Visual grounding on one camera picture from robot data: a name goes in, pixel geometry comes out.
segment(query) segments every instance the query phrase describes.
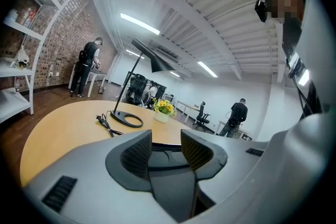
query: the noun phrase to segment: brick wall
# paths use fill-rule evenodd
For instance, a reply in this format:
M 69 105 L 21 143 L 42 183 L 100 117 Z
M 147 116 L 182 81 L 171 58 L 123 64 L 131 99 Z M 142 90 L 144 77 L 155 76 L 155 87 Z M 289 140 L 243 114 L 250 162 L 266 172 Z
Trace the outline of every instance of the brick wall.
M 26 10 L 27 7 L 36 7 L 36 3 L 33 0 L 17 0 L 14 4 L 18 14 Z M 55 12 L 56 8 L 43 6 L 35 15 L 30 28 L 43 34 Z M 79 51 L 87 42 L 94 41 L 99 36 L 104 40 L 103 46 L 100 47 L 99 59 L 102 65 L 99 70 L 107 72 L 116 50 L 102 25 L 93 1 L 71 0 L 55 21 L 44 42 L 37 64 L 34 89 L 68 83 Z M 4 25 L 0 34 L 0 57 L 14 57 L 24 38 L 23 33 Z M 31 65 L 34 62 L 38 44 L 39 40 L 30 36 L 27 36 L 24 41 L 24 48 L 29 55 Z M 48 77 L 50 71 L 54 73 L 52 78 Z M 20 77 L 19 79 L 20 91 L 27 90 L 25 78 Z M 0 79 L 1 89 L 13 85 L 13 78 Z

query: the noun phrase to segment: fluorescent light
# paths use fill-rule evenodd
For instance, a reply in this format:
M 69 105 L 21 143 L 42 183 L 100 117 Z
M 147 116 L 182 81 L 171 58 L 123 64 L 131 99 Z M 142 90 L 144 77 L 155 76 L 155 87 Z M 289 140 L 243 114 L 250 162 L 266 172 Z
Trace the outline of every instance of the fluorescent light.
M 299 81 L 299 84 L 305 86 L 308 80 L 309 80 L 309 71 L 306 69 Z
M 207 67 L 203 62 L 198 62 L 198 64 L 201 67 L 203 67 L 206 71 L 208 71 L 211 74 L 211 76 L 213 76 L 214 78 L 217 78 L 217 75 L 213 73 L 212 70 L 209 67 Z
M 126 50 L 126 51 L 127 51 L 127 52 L 129 52 L 130 54 L 133 54 L 133 55 L 135 55 L 135 56 L 138 56 L 138 57 L 140 57 L 140 55 L 138 55 L 138 54 L 135 54 L 134 52 L 132 52 L 132 51 L 130 51 L 130 50 Z
M 137 20 L 137 19 L 134 19 L 134 18 L 132 18 L 131 16 L 128 16 L 128 15 L 126 15 L 126 14 L 124 14 L 124 13 L 120 13 L 120 17 L 123 18 L 123 19 L 125 19 L 125 20 L 129 20 L 129 21 L 132 22 L 132 23 L 135 23 L 135 24 L 137 24 L 137 25 L 140 25 L 141 27 L 146 28 L 147 30 L 153 32 L 154 34 L 157 34 L 157 35 L 158 35 L 158 34 L 160 33 L 160 31 L 159 31 L 159 30 L 156 30 L 154 27 L 151 27 L 150 25 L 145 24 L 145 23 L 143 23 L 142 21 L 139 21 L 139 20 Z
M 177 77 L 180 77 L 178 74 L 175 74 L 174 72 L 171 72 L 171 74 L 177 76 Z

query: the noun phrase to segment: flower pot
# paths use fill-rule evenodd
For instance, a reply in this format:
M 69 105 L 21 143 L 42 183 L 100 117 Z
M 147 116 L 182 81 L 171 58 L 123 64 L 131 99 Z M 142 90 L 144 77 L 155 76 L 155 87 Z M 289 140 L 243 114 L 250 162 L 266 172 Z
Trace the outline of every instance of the flower pot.
M 169 115 L 164 114 L 164 113 L 162 113 L 160 111 L 156 111 L 154 118 L 157 121 L 161 121 L 163 123 L 166 123 L 169 120 Z

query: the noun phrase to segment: lamp base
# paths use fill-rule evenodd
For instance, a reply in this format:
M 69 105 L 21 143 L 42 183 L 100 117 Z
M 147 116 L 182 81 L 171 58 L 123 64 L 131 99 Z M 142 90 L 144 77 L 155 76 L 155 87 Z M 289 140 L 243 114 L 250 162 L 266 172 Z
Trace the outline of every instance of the lamp base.
M 133 114 L 127 113 L 127 112 L 123 112 L 123 111 L 118 111 L 116 110 L 115 112 L 111 112 L 110 113 L 111 117 L 114 118 L 116 121 L 120 122 L 123 125 L 126 125 L 128 127 L 132 127 L 132 128 L 140 128 L 143 126 L 143 121 L 142 119 L 140 119 L 138 116 L 135 116 Z M 140 124 L 132 124 L 129 123 L 126 118 L 130 117 L 130 118 L 135 118 L 138 121 L 140 121 Z

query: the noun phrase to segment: wooden floor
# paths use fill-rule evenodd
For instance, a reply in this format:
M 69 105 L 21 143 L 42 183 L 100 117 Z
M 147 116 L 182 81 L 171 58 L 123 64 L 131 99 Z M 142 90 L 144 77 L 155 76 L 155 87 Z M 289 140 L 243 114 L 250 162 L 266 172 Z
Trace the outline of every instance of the wooden floor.
M 104 94 L 98 94 L 98 84 L 95 83 L 90 98 L 71 98 L 67 87 L 34 93 L 34 115 L 30 115 L 29 110 L 26 110 L 0 124 L 0 146 L 8 163 L 8 168 L 12 171 L 13 176 L 18 183 L 20 183 L 19 173 L 21 154 L 26 140 L 35 125 L 51 111 L 66 104 L 88 99 L 116 101 L 116 96 L 118 96 L 121 91 L 120 86 L 106 83 L 106 87 Z M 84 95 L 87 95 L 88 89 L 89 85 L 87 85 L 83 93 Z M 175 119 L 183 123 L 185 116 L 181 117 L 181 112 L 177 111 Z M 189 118 L 185 125 L 194 129 L 195 126 L 193 126 L 193 123 L 194 120 Z

